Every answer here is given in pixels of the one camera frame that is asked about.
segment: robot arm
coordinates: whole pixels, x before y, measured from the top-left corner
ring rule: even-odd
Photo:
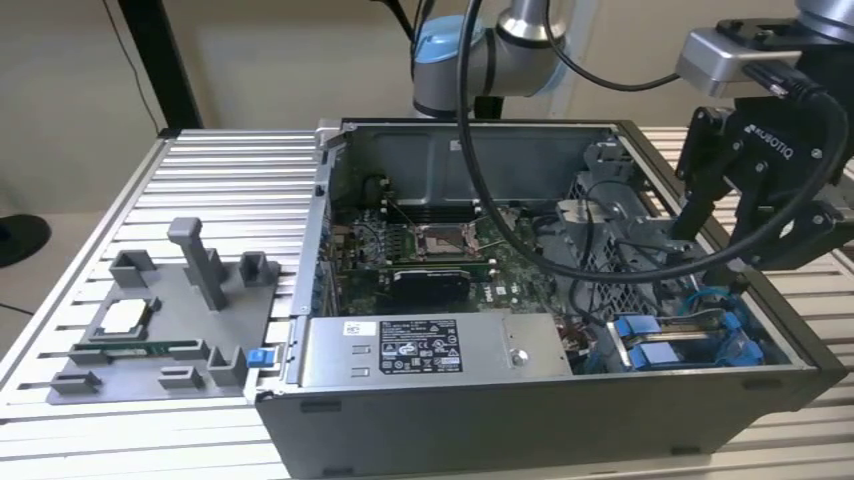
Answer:
[[[545,35],[543,0],[512,0],[493,28],[477,25],[468,64],[471,99],[483,96],[531,96],[560,80],[563,66]],[[424,24],[415,49],[412,105],[420,115],[456,116],[456,55],[461,16],[440,17]],[[563,45],[565,25],[551,23]]]
[[[464,112],[473,95],[527,96],[541,88],[556,71],[564,28],[549,25],[557,31],[548,39],[537,21],[547,17],[548,1],[516,0],[495,29],[484,30],[475,22],[479,5],[472,0],[464,18],[439,19],[447,22],[444,30],[425,29],[419,36],[413,103],[423,115],[457,117],[468,173],[488,206]],[[692,32],[676,66],[676,74],[700,91],[738,99],[735,110],[695,113],[678,168],[686,204],[672,236],[692,238],[715,201],[738,189],[730,246],[659,271],[597,275],[541,259],[501,229],[507,242],[540,268],[601,282],[707,270],[724,273],[707,282],[719,284],[747,266],[798,268],[854,238],[854,215],[839,189],[847,181],[844,159],[854,152],[847,121],[854,89],[846,84],[854,74],[854,0],[799,0],[798,8],[798,19],[728,20]]]
[[[736,189],[736,242],[767,222],[822,161],[830,126],[790,101],[783,77],[800,77],[799,84],[824,90],[848,116],[854,112],[854,1],[796,4],[796,19],[724,20],[714,29],[692,31],[686,40],[676,73],[703,93],[735,98],[735,108],[700,107],[694,112],[676,168],[686,185],[676,239],[696,235],[714,202]],[[848,127],[844,158],[854,154],[852,133]],[[788,230],[779,229],[740,257],[743,264],[760,270],[795,269],[854,238],[843,168],[838,166],[824,189],[802,206]]]

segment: green circuit board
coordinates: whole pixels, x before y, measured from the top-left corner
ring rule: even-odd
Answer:
[[[503,213],[519,237],[533,246],[529,219],[509,209]],[[388,285],[395,272],[415,270],[468,273],[468,297],[463,302],[443,305],[443,311],[544,313],[560,310],[549,278],[507,245],[488,218],[464,224],[408,225],[371,221],[369,228],[372,233],[351,236],[349,251],[345,248],[341,254],[352,267],[339,270],[341,314],[396,313],[388,307]],[[353,248],[360,252],[381,251],[381,255],[353,253]],[[353,258],[364,261],[351,263]]]

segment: black stand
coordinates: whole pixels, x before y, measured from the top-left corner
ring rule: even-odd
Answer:
[[[36,253],[50,239],[50,226],[34,215],[0,218],[0,268]]]

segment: white chip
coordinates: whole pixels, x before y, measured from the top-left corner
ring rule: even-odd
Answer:
[[[101,328],[104,333],[126,333],[138,325],[148,304],[145,300],[136,298],[133,300],[118,300],[109,306]]]

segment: motherboard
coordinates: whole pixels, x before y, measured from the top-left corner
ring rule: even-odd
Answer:
[[[487,217],[469,209],[467,221],[451,222],[433,211],[440,221],[416,223],[416,208],[387,205],[395,215],[361,210],[335,227],[341,314],[561,310],[553,280],[519,258]],[[523,209],[501,214],[533,244]]]

